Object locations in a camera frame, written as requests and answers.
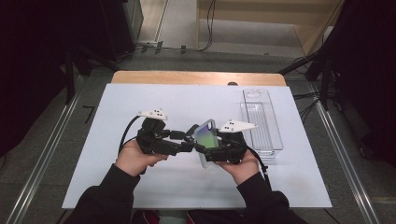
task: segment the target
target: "black sleeve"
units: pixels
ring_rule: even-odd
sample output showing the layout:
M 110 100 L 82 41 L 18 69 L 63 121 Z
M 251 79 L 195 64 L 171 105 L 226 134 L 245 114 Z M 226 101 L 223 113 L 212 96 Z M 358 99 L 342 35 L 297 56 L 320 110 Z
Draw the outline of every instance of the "black sleeve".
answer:
M 139 180 L 113 164 L 99 186 L 85 190 L 65 223 L 131 223 Z
M 245 223 L 306 223 L 289 210 L 289 201 L 282 192 L 268 188 L 260 172 L 237 188 L 247 205 Z

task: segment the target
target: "person's left hand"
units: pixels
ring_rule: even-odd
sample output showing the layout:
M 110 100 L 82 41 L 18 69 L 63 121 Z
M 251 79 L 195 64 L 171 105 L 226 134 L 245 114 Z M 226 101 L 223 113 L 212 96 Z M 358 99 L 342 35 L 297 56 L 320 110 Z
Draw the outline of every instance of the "person's left hand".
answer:
M 131 176 L 141 174 L 148 166 L 166 160 L 168 156 L 161 154 L 144 154 L 135 140 L 125 144 L 116 160 L 116 166 Z

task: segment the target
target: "hand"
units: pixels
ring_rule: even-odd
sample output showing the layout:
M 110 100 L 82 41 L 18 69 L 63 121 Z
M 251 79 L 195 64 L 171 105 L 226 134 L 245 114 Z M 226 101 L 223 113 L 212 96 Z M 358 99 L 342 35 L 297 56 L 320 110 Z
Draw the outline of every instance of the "hand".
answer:
M 125 144 L 116 160 L 116 166 L 131 176 L 137 176 L 148 166 L 153 167 L 158 161 L 168 156 L 161 154 L 144 154 L 135 140 Z
M 259 172 L 259 162 L 249 150 L 245 153 L 244 159 L 238 164 L 232 164 L 227 161 L 217 161 L 216 164 L 230 173 L 236 185 L 242 184 Z

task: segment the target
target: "white tabletop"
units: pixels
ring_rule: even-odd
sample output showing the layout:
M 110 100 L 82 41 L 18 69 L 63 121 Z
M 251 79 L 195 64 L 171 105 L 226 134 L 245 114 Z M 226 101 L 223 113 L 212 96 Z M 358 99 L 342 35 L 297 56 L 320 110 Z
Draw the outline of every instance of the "white tabletop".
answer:
M 242 90 L 268 90 L 283 150 L 267 162 L 273 190 L 281 190 L 291 207 L 331 207 L 312 148 L 289 87 L 107 84 L 90 133 L 64 199 L 74 208 L 84 190 L 99 185 L 118 154 L 120 139 L 138 111 L 161 108 L 165 129 L 186 132 L 208 119 L 221 126 L 242 119 Z M 128 137 L 136 135 L 138 119 Z M 178 153 L 149 167 L 134 190 L 134 208 L 243 208 L 231 176 L 216 165 L 202 168 L 198 153 Z

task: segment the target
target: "transparent tray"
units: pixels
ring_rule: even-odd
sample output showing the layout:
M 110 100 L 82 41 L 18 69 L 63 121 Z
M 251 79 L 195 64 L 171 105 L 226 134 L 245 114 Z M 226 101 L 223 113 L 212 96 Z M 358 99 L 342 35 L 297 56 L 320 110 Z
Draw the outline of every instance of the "transparent tray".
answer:
M 270 94 L 267 90 L 244 90 L 241 100 L 242 120 L 259 127 L 244 131 L 247 145 L 262 160 L 273 160 L 283 149 Z

